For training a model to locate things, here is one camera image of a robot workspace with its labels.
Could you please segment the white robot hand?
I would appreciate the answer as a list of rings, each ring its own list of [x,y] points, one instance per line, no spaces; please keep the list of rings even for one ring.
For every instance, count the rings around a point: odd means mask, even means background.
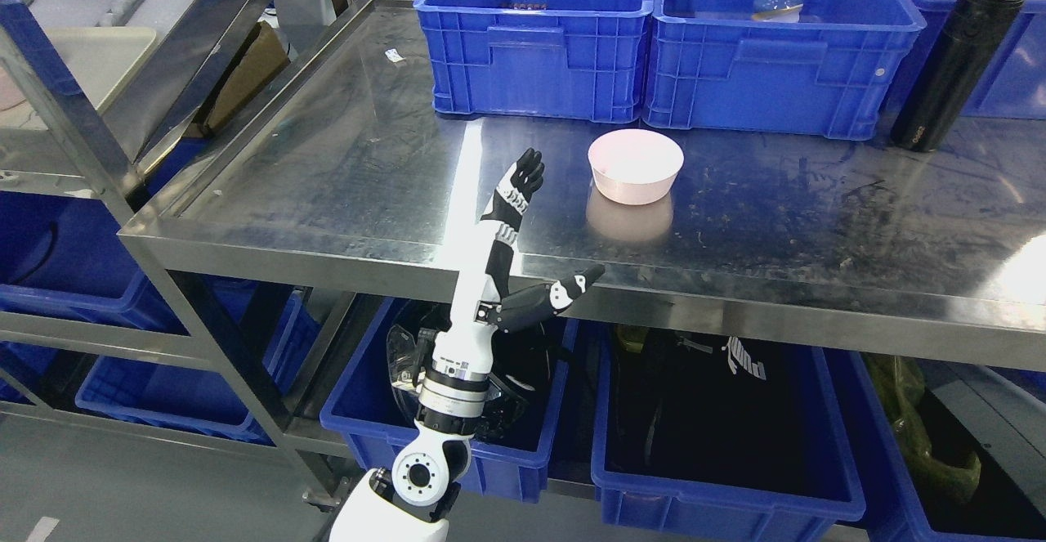
[[[490,338],[498,330],[515,333],[539,325],[567,311],[605,274],[604,265],[594,265],[508,293],[522,214],[544,185],[544,173],[542,152],[527,148],[501,178],[485,213],[468,230],[449,312],[449,336]]]

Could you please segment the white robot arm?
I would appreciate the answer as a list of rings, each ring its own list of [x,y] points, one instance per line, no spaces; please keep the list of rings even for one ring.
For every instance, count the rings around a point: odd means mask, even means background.
[[[463,238],[449,328],[427,338],[416,437],[391,468],[371,468],[329,524],[329,541],[445,541],[449,510],[472,460],[494,368],[493,336],[556,317],[598,281],[602,265],[554,281],[509,289],[518,234],[544,181],[541,152],[526,150],[492,191]]]

